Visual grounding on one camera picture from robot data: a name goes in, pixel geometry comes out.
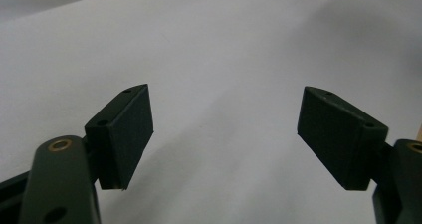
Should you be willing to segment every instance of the mounting hole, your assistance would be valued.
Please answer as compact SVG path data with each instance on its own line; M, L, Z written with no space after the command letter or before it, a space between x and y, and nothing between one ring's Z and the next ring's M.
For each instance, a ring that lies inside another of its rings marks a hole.
M422 144L413 142L409 143L408 147L412 149L412 151L419 152L420 154L422 154Z
M60 139L49 145L50 151L62 151L71 146L72 141L70 139Z
M101 121L97 122L98 126L104 126L106 124L108 124L108 120L101 120Z
M55 209L49 211L44 217L45 223L56 223L63 219L66 215L66 208L64 207L56 207Z

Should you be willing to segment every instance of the white table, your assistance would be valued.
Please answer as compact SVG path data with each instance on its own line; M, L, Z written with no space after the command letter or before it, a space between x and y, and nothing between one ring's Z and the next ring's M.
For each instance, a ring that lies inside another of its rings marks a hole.
M0 180L148 83L155 133L103 223L375 223L296 126L304 86L414 138L422 0L83 0L0 23Z

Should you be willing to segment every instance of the brass insert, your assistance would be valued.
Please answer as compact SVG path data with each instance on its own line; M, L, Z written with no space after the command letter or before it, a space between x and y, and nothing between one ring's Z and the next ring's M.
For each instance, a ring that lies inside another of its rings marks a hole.
M57 140L49 145L49 151L56 152L56 151L63 151L70 147L72 141L70 139L60 139Z
M410 149L412 149L412 151L422 154L422 144L417 143L417 142L412 142L412 143L407 144L407 146Z

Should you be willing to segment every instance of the white background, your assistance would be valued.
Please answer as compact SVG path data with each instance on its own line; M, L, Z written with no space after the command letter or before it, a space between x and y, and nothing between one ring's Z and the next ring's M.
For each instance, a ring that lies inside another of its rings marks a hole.
M422 0L84 0L0 23L0 180L148 83L155 133L103 223L375 223L297 136L304 86L414 138Z

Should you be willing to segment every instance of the screw hole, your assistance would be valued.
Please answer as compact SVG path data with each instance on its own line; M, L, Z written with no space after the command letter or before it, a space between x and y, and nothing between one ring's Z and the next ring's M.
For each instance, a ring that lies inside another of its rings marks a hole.
M56 223L63 219L66 215L66 208L64 207L57 207L51 210L47 215L44 217L45 223Z
M97 125L98 126L104 126L106 124L108 124L108 121L107 120L101 120L101 121L97 122Z

